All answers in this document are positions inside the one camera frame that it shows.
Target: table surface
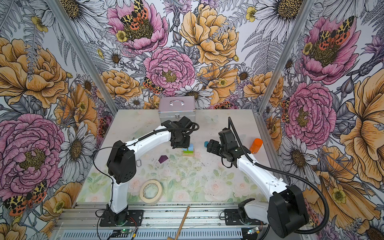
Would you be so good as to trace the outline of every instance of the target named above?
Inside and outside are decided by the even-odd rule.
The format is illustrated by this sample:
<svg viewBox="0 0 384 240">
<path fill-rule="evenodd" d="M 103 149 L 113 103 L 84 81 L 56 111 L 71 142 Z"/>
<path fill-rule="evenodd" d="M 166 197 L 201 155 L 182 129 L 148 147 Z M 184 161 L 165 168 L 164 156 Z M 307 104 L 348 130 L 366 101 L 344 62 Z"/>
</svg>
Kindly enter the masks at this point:
<svg viewBox="0 0 384 240">
<path fill-rule="evenodd" d="M 255 138 L 261 138 L 253 113 L 248 109 L 196 110 L 196 122 L 200 129 L 193 132 L 191 143 L 195 156 L 183 157 L 181 149 L 172 149 L 170 142 L 160 144 L 144 154 L 141 167 L 129 181 L 128 203 L 140 203 L 139 191 L 148 180 L 158 180 L 163 186 L 160 202 L 241 202 L 250 197 L 267 201 L 261 190 L 239 169 L 225 168 L 221 158 L 208 153 L 204 142 L 219 140 L 218 132 L 228 126 L 228 117 L 236 127 L 244 146 L 250 147 Z M 121 140 L 127 142 L 139 138 L 160 125 L 157 110 L 119 110 L 101 147 L 113 146 Z M 104 149 L 95 157 L 96 166 L 108 172 L 106 166 L 111 149 Z M 168 159 L 160 164 L 158 159 Z M 270 166 L 264 145 L 255 154 L 256 159 Z M 77 197 L 78 203 L 108 202 L 111 197 L 111 180 L 91 167 L 88 177 Z"/>
</svg>

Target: wooden handle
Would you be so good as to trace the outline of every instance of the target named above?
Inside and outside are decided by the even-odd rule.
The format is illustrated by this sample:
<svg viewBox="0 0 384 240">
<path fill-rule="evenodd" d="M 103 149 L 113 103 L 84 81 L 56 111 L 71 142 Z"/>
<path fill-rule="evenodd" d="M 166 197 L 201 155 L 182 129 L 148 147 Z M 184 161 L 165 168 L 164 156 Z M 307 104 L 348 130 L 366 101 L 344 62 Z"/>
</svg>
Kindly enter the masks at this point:
<svg viewBox="0 0 384 240">
<path fill-rule="evenodd" d="M 187 209 L 185 210 L 184 217 L 183 217 L 183 220 L 181 220 L 181 224 L 180 224 L 179 230 L 178 230 L 177 233 L 176 233 L 175 240 L 177 240 L 177 238 L 179 237 L 179 234 L 180 234 L 180 232 L 181 232 L 181 229 L 183 228 L 184 221 L 185 221 L 185 219 L 187 218 L 188 211 L 189 211 L 189 206 L 188 206 Z"/>
</svg>

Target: tape roll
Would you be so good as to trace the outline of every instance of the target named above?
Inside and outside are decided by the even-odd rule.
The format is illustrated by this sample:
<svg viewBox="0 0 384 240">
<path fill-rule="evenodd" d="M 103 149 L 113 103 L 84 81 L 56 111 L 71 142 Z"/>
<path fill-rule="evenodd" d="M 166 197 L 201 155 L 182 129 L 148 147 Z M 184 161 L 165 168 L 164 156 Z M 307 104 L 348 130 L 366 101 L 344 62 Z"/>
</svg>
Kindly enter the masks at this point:
<svg viewBox="0 0 384 240">
<path fill-rule="evenodd" d="M 147 198 L 145 197 L 145 192 L 152 184 L 156 185 L 158 189 L 157 194 L 153 198 Z M 145 182 L 143 186 L 141 186 L 139 196 L 140 196 L 140 199 L 147 204 L 156 204 L 160 200 L 162 194 L 163 194 L 163 187 L 161 186 L 160 182 L 156 180 L 149 180 Z"/>
</svg>

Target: orange container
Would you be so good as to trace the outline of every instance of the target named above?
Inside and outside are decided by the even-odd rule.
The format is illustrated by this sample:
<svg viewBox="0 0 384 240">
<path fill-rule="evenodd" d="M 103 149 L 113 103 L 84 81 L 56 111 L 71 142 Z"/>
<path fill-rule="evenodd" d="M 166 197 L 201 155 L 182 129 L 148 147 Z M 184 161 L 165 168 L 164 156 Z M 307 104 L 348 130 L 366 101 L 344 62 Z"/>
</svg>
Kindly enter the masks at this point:
<svg viewBox="0 0 384 240">
<path fill-rule="evenodd" d="M 263 140 L 261 140 L 260 138 L 256 138 L 253 141 L 252 146 L 249 150 L 251 151 L 251 153 L 255 154 L 259 151 L 262 145 L 263 145 Z"/>
</svg>

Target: metal post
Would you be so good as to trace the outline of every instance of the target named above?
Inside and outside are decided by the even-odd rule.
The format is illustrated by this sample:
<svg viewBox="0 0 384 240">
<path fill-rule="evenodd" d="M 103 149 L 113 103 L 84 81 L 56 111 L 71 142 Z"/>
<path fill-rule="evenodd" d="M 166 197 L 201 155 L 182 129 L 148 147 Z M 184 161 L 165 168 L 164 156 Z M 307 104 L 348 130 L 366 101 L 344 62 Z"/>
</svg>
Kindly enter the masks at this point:
<svg viewBox="0 0 384 240">
<path fill-rule="evenodd" d="M 289 34 L 287 41 L 285 42 L 283 52 L 281 53 L 280 58 L 277 61 L 276 67 L 275 67 L 273 74 L 272 74 L 272 77 L 271 77 L 271 81 L 269 82 L 269 84 L 265 90 L 265 93 L 262 97 L 262 101 L 258 107 L 258 111 L 257 111 L 258 114 L 263 113 L 263 111 L 266 107 L 266 104 L 268 103 L 269 98 L 271 97 L 271 95 L 273 93 L 273 89 L 275 88 L 275 86 L 279 80 L 279 77 L 281 75 L 281 71 L 283 70 L 285 63 L 287 62 L 287 60 L 289 58 L 290 51 L 293 49 L 293 46 L 295 44 L 297 44 L 297 38 L 298 38 L 300 32 L 302 31 L 303 27 L 305 26 L 305 22 L 307 21 L 307 18 L 311 12 L 313 5 L 314 5 L 314 0 L 304 0 L 303 1 L 301 8 L 300 8 L 300 12 L 298 13 L 298 15 L 297 15 L 298 17 L 296 18 L 295 24 L 293 26 L 293 29 L 292 29 L 291 33 Z"/>
<path fill-rule="evenodd" d="M 55 18 L 60 23 L 61 28 L 66 33 L 67 40 L 72 44 L 73 48 L 75 49 L 76 53 L 81 58 L 83 64 L 87 68 L 89 74 L 91 75 L 91 78 L 93 81 L 95 81 L 97 88 L 100 90 L 100 93 L 103 95 L 105 102 L 109 106 L 111 112 L 113 115 L 116 115 L 118 108 L 113 101 L 113 98 L 109 94 L 104 82 L 101 80 L 100 74 L 97 71 L 95 65 L 92 62 L 91 57 L 89 56 L 88 52 L 85 50 L 85 47 L 83 45 L 83 42 L 81 41 L 79 35 L 76 33 L 75 28 L 69 19 L 68 15 L 66 14 L 63 6 L 60 3 L 60 0 L 48 0 L 46 1 L 49 8 L 55 15 Z"/>
</svg>

